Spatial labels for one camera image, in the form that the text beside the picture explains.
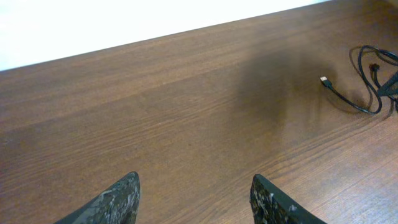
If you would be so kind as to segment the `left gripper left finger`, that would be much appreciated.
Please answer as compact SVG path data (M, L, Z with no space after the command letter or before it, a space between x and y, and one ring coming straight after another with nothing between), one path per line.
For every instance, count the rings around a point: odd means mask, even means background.
M130 172L84 206L60 219L63 224L135 224L141 186L137 172Z

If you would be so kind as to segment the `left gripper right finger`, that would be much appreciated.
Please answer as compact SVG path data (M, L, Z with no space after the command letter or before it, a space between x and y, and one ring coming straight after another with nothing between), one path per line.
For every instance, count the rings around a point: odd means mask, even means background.
M255 224L325 224L260 174L253 177L249 202Z

